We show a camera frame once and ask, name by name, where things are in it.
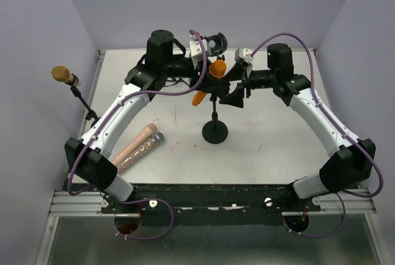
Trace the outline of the orange microphone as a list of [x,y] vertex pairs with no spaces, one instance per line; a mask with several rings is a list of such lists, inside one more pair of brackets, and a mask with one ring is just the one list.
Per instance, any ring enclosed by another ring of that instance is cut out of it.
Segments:
[[[227,65],[224,60],[217,59],[211,65],[209,66],[209,75],[213,76],[214,78],[222,78],[226,72]],[[203,99],[206,97],[205,92],[203,91],[197,91],[196,94],[194,95],[192,99],[192,105],[193,106],[198,106]]]

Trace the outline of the pink microphone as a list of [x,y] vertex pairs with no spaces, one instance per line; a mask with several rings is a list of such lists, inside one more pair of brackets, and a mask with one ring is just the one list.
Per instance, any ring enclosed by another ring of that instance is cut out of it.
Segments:
[[112,160],[113,165],[122,162],[130,153],[141,146],[148,138],[157,132],[154,123],[147,124],[143,130]]

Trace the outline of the silver glitter microphone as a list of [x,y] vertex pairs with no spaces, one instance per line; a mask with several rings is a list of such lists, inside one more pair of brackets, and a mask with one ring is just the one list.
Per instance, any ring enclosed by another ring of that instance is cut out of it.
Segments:
[[123,158],[116,164],[118,173],[122,174],[132,166],[134,166],[141,158],[147,155],[157,146],[164,142],[164,134],[161,132],[154,133],[143,144],[139,145],[133,151],[129,151]]

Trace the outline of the black round base shock stand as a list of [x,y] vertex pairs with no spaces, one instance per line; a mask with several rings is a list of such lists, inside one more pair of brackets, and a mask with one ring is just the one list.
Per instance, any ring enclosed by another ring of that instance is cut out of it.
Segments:
[[218,32],[216,35],[206,36],[205,40],[209,46],[210,57],[221,57],[228,48],[227,38],[221,32]]

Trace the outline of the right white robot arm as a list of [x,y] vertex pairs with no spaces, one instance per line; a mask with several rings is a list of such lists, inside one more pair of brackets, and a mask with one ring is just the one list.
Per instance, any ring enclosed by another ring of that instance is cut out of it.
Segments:
[[284,195],[285,206],[293,211],[306,204],[307,198],[337,193],[368,179],[376,146],[371,139],[360,139],[329,110],[312,89],[310,80],[294,73],[293,52],[287,44],[275,43],[267,48],[267,69],[253,70],[254,56],[250,49],[238,48],[235,64],[225,75],[236,81],[232,93],[220,103],[244,106],[251,90],[271,88],[287,106],[296,112],[315,133],[328,154],[328,161],[314,175],[289,185]]

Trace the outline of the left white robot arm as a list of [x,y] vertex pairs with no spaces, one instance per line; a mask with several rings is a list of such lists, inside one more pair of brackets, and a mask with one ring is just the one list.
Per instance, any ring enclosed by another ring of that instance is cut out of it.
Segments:
[[72,190],[73,176],[85,180],[92,187],[113,196],[123,212],[136,208],[133,185],[118,174],[109,161],[112,150],[122,133],[137,114],[162,90],[168,78],[189,78],[191,88],[197,90],[211,76],[209,58],[223,54],[228,47],[222,33],[201,36],[190,30],[190,45],[186,49],[168,30],[155,30],[146,45],[146,52],[125,78],[116,99],[98,121],[80,138],[69,138],[65,153],[69,165],[67,191]]

